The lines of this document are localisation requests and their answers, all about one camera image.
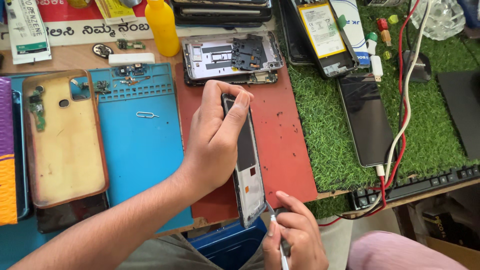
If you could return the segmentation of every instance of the yellow bottle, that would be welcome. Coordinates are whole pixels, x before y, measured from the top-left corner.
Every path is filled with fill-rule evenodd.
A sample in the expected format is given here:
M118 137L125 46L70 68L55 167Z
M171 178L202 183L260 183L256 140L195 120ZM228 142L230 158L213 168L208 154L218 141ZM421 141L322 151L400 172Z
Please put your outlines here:
M147 0L145 17L153 32L156 48L164 56L174 56L180 50L172 8L164 0Z

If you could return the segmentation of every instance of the brown phone case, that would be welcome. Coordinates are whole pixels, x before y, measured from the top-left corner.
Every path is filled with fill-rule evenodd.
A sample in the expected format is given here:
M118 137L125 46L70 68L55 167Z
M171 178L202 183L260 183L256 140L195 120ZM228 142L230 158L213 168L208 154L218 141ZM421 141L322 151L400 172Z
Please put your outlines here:
M74 100L70 81L87 77L90 97ZM23 81L25 139L32 201L49 208L105 192L108 171L92 77L70 70L28 77ZM43 86L41 102L45 127L36 128L30 97ZM61 107L60 101L68 101Z

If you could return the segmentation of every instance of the red cap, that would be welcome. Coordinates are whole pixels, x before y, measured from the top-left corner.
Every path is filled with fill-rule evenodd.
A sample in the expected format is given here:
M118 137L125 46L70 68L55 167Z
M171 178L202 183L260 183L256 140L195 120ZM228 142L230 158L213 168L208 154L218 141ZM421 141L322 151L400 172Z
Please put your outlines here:
M380 32L388 29L387 20L384 19L384 18L378 19L377 25L378 25L378 30L379 30Z

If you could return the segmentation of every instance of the hand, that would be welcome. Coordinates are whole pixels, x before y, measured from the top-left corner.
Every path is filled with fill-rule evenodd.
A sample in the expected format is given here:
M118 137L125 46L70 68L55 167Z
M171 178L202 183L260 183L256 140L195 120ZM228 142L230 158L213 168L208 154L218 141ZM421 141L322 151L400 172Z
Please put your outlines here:
M224 119L222 93L236 96ZM210 80L193 114L185 158L180 167L205 195L225 184L237 162L237 140L253 95L241 86Z
M290 256L287 257L290 270L326 270L328 260L313 214L297 198L283 191L277 191L276 197L290 212L280 213L276 217L277 222L270 222L263 241L265 270L282 269L280 237L291 246Z

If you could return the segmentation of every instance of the blue silicone repair mat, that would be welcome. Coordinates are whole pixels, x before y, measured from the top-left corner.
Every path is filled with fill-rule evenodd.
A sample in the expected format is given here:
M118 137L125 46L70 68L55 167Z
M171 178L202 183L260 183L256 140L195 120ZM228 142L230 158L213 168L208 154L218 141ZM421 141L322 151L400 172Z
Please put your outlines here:
M135 78L150 78L130 87L120 83L125 78L117 76L115 70L89 70L94 83L107 80L112 92L100 95L98 104L110 178L107 194L111 207L161 182L179 167L183 159L170 64L146 65L145 75ZM12 76L12 89L21 92L23 80L33 75L37 74ZM78 94L89 93L78 89ZM139 111L151 112L158 117L140 118L136 116ZM191 224L192 212L188 207L158 232ZM16 225L0 226L0 270L19 261L58 233L38 233L35 216Z

